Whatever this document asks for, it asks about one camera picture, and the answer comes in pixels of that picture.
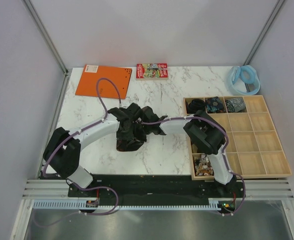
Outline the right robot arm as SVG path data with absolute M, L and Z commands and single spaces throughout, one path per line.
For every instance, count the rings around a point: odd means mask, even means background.
M 153 134 L 186 134 L 200 153 L 205 154 L 214 171 L 216 192 L 227 197 L 234 190 L 237 177 L 233 173 L 226 154 L 229 137 L 225 129 L 205 111 L 179 117 L 158 117 L 150 107 L 142 109 L 140 125 Z

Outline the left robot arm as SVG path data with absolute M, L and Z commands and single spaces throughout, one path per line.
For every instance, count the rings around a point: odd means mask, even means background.
M 129 107 L 107 110 L 100 119 L 74 130 L 57 128 L 43 154 L 46 161 L 43 175 L 51 166 L 63 179 L 76 183 L 86 197 L 93 196 L 97 185 L 92 175 L 79 164 L 81 151 L 109 134 L 116 134 L 116 149 L 119 152 L 136 151 L 145 142 L 135 136 L 138 130 L 135 122 L 142 114 L 142 108 L 132 103 Z

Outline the black orange floral tie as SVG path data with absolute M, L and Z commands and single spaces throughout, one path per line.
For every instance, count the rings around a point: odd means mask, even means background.
M 116 139 L 116 149 L 119 152 L 137 151 L 147 141 L 143 127 L 136 124 L 129 128 L 120 126 L 116 132 Z

